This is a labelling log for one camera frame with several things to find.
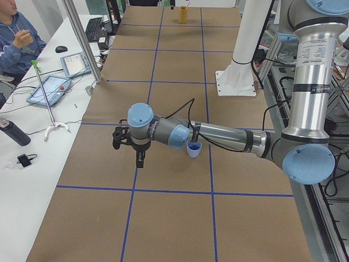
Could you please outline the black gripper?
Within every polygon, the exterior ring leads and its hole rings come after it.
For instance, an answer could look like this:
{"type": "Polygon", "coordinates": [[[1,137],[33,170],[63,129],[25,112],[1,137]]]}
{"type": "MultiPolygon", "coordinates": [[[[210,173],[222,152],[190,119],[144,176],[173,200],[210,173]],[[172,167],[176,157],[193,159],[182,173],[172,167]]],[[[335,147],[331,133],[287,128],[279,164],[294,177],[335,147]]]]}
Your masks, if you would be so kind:
{"type": "Polygon", "coordinates": [[[133,143],[132,147],[136,151],[136,167],[137,168],[144,167],[146,151],[150,148],[150,146],[151,146],[150,142],[147,142],[146,144],[143,144],[143,145],[133,143]]]}

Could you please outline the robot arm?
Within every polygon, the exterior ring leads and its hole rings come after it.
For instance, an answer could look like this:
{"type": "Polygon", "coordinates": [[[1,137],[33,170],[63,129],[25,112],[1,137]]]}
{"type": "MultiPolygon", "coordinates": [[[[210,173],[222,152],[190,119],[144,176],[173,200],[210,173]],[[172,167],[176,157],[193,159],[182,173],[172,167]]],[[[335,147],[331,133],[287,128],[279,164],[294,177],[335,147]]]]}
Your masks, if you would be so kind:
{"type": "Polygon", "coordinates": [[[232,152],[254,153],[292,180],[316,184],[335,170],[324,130],[337,39],[348,26],[348,1],[282,1],[278,36],[298,41],[288,125],[280,134],[154,114],[145,103],[128,110],[127,144],[143,167],[152,141],[181,150],[188,141],[209,142],[232,152]]]}

